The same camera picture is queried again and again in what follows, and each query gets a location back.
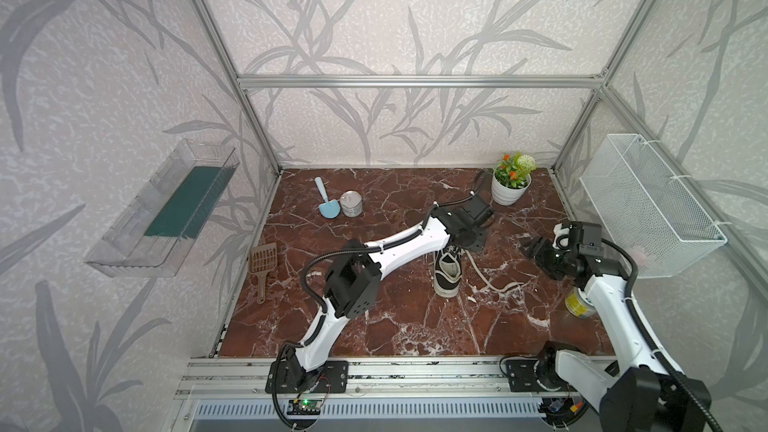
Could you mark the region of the black white canvas sneaker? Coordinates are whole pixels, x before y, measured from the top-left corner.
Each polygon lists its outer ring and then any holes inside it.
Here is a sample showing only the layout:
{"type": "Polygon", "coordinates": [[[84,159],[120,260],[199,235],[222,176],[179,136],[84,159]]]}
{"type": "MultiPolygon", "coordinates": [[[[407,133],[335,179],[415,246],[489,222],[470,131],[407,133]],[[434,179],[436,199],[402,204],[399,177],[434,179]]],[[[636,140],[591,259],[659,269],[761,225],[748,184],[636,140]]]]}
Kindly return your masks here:
{"type": "Polygon", "coordinates": [[[433,287],[438,296],[451,299],[458,295],[462,280],[461,255],[461,249],[455,246],[435,253],[433,287]]]}

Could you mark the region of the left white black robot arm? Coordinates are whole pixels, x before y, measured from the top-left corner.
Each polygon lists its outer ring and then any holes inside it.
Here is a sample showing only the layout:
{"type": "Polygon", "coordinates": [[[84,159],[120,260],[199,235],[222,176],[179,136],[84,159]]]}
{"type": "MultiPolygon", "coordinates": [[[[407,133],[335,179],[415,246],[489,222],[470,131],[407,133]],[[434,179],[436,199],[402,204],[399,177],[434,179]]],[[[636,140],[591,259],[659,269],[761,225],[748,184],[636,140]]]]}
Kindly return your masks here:
{"type": "Polygon", "coordinates": [[[295,383],[320,376],[344,328],[375,305],[380,285],[390,273],[448,247],[482,251],[485,223],[492,215],[491,206],[478,196],[437,204],[421,222],[402,232],[368,243],[353,240],[313,258],[299,279],[318,304],[317,314],[299,342],[282,346],[276,364],[286,367],[295,383]]]}

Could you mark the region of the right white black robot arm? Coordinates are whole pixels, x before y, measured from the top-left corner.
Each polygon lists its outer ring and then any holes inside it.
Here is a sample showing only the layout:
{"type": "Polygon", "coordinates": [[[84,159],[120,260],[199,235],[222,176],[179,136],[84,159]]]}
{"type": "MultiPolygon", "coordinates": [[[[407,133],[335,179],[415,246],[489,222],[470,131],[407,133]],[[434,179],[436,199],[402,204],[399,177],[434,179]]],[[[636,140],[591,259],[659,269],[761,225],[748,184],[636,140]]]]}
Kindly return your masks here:
{"type": "Polygon", "coordinates": [[[605,431],[721,430],[710,410],[709,390],[684,374],[638,305],[636,262],[604,238],[600,225],[559,224],[554,239],[533,238],[525,255],[553,280],[573,278],[599,316],[618,365],[611,375],[579,350],[549,342],[537,358],[540,385],[574,389],[594,408],[605,431]]]}

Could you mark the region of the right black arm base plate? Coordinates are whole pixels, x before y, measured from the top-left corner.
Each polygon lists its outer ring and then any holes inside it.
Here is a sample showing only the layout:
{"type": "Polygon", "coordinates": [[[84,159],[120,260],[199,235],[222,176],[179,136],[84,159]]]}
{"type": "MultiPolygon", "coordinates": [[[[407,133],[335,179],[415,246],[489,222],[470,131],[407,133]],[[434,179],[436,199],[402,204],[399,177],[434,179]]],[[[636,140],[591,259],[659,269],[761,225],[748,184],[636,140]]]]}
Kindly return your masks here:
{"type": "Polygon", "coordinates": [[[537,359],[529,357],[509,357],[500,362],[500,370],[506,377],[511,392],[570,392],[570,386],[557,375],[541,376],[537,372],[537,363],[537,359]]]}

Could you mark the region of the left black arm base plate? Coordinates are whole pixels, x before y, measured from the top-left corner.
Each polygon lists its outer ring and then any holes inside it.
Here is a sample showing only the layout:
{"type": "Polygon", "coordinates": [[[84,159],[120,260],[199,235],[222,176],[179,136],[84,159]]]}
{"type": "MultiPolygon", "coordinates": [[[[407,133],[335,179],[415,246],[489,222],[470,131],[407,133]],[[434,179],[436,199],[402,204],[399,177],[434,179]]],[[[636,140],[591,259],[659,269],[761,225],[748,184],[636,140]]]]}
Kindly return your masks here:
{"type": "Polygon", "coordinates": [[[319,369],[309,372],[295,361],[275,361],[270,366],[265,390],[268,394],[339,394],[346,391],[348,375],[348,361],[330,360],[319,369]]]}

